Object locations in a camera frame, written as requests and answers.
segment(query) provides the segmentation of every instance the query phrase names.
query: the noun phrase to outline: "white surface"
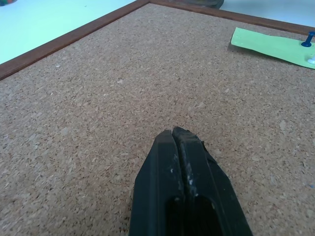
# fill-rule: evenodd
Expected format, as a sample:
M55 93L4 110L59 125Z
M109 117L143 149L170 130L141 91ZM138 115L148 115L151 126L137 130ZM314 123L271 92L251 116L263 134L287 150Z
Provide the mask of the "white surface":
M134 0L18 0L0 7L0 64Z
M224 0L220 9L315 27L315 0Z

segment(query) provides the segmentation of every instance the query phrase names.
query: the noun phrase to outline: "push pin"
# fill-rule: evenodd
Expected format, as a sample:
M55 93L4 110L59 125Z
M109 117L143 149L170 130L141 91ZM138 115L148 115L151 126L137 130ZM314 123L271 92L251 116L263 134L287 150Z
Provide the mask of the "push pin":
M307 37L307 39L305 40L305 42L301 43L301 45L303 47L310 47L312 44L311 44L311 40L313 38L313 36L315 35L315 31L311 31L309 32L309 36Z
M308 63L315 65L315 56L307 60Z

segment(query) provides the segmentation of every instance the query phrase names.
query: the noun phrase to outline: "green paper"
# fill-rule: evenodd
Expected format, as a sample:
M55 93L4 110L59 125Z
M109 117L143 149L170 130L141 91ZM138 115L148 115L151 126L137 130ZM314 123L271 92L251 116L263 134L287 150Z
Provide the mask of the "green paper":
M269 36L254 31L236 28L231 44L251 49L275 58L280 58L291 63L315 69L315 65L307 62L315 55L315 43L309 48L301 45L303 41Z

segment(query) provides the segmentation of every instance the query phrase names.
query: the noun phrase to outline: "cork board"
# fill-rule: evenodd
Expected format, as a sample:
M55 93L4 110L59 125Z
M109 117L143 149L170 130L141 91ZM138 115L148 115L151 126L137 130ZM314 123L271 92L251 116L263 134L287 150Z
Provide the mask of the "cork board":
M315 72L229 44L236 27L148 4L0 81L2 235L128 234L164 129L205 141L256 236L315 234Z

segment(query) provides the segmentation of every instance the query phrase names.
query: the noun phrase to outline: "wooden frame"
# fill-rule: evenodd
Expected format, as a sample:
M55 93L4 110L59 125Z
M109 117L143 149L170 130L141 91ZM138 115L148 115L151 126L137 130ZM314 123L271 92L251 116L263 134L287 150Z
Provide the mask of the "wooden frame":
M248 24L269 27L277 30L284 30L293 33L308 35L308 32L315 31L314 28L287 22L275 21L261 17L249 16L214 8L195 6L186 3L172 2L169 0L136 0L122 8L117 9L105 16L102 16L86 25L83 25L69 33L66 33L48 43L45 43L29 52L26 52L12 60L0 64L0 80L13 75L25 67L47 57L48 55L78 41L90 33L112 23L113 21L143 7L148 3L173 7L181 10L201 13L205 15L226 18Z

